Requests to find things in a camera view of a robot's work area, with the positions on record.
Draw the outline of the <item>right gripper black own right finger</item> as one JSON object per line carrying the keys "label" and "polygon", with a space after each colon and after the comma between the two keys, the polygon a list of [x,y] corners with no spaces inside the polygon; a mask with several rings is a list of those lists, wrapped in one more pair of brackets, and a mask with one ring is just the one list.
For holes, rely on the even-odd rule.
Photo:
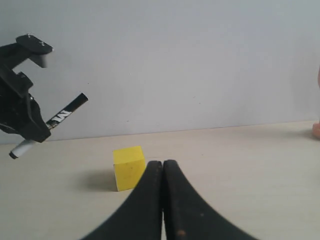
{"label": "right gripper black own right finger", "polygon": [[168,240],[254,240],[215,211],[193,188],[178,162],[163,162],[163,213]]}

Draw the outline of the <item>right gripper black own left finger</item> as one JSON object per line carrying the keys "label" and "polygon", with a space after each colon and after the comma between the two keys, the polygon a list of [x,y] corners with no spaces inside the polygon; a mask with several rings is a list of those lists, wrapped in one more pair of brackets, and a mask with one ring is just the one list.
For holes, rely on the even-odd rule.
{"label": "right gripper black own left finger", "polygon": [[160,240],[163,166],[148,162],[136,187],[121,206],[84,240]]}

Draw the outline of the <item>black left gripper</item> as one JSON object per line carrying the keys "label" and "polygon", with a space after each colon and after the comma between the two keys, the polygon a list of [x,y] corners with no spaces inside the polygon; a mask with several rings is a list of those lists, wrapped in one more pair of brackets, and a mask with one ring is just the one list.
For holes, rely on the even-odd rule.
{"label": "black left gripper", "polygon": [[39,105],[29,93],[32,86],[23,72],[0,65],[0,129],[42,143],[51,132],[41,117],[33,116],[39,113]]}

